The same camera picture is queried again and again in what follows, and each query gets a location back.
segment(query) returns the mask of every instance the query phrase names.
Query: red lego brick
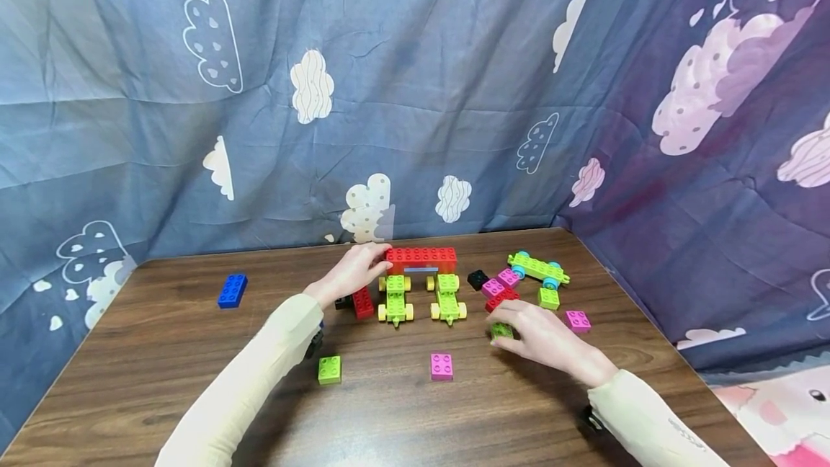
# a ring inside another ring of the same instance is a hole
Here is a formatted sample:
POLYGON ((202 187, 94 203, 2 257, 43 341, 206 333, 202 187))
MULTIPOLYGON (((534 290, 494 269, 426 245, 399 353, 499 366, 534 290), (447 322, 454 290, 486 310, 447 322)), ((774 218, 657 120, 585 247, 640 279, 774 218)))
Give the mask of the red lego brick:
POLYGON ((519 299, 519 294, 510 287, 504 287, 504 290, 499 293, 498 296, 487 300, 487 304, 484 306, 484 309, 487 310, 487 312, 493 312, 493 310, 496 310, 496 307, 498 307, 501 302, 506 299, 519 299))
POLYGON ((451 275, 458 263, 452 247, 395 247, 386 251, 386 261, 392 263, 388 275, 402 275, 409 267, 436 267, 439 275, 451 275))
POLYGON ((368 288, 363 287, 352 294, 352 299, 354 300, 354 314, 358 316, 358 319, 371 318, 375 315, 375 305, 372 304, 368 288))

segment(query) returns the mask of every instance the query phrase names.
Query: blue fabric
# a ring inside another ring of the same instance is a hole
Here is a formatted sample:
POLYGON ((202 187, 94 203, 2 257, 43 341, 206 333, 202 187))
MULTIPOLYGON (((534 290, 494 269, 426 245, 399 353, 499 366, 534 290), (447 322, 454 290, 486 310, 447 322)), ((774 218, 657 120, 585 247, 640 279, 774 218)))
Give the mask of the blue fabric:
POLYGON ((711 382, 827 363, 829 28, 830 0, 0 0, 0 449, 182 254, 564 226, 711 382))

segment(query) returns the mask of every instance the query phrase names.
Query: human hand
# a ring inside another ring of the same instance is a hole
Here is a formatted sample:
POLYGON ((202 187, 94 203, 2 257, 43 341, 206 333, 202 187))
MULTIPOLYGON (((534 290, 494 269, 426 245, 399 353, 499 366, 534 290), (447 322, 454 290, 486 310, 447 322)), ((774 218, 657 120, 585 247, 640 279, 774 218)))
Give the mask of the human hand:
POLYGON ((392 245, 373 242, 353 245, 322 280, 306 287, 305 293, 315 298, 320 307, 326 308, 335 299, 357 292, 392 267, 383 261, 389 249, 392 245))
POLYGON ((493 310, 488 324, 513 326, 521 340, 497 337, 493 346, 547 365, 587 385, 604 385, 618 371, 610 359, 575 335, 556 314, 518 299, 508 299, 493 310))

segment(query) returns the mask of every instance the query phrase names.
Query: green lego brick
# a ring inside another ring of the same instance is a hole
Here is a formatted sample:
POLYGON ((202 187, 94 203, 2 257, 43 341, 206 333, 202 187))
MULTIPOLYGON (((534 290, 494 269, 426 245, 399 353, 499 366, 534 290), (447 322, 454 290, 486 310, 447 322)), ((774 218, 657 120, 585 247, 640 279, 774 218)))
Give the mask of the green lego brick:
POLYGON ((539 307, 556 310, 559 308, 559 293, 552 288, 539 289, 539 307))
POLYGON ((437 291, 442 293, 458 292, 458 276, 455 275, 437 275, 438 286, 437 291))
POLYGON ((320 367, 317 370, 317 381, 322 385, 339 384, 340 382, 340 356, 323 357, 320 359, 320 367))
POLYGON ((493 323, 493 326, 490 327, 490 335, 493 339, 497 337, 509 337, 510 339, 515 338, 513 335, 513 329, 510 325, 503 323, 493 323))
POLYGON ((406 292, 406 276, 394 275, 386 277, 386 292, 388 293, 405 293, 406 292))

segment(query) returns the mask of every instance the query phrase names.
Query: sleeve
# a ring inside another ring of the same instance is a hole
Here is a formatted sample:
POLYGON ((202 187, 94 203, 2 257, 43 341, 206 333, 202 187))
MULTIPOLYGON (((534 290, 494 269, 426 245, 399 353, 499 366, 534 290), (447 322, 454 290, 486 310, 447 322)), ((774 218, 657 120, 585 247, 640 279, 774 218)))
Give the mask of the sleeve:
POLYGON ((315 299, 285 300, 184 414, 156 467, 226 467, 277 382, 299 364, 320 330, 315 299))
POLYGON ((619 370, 588 397, 594 415, 644 467, 728 467, 638 376, 619 370))

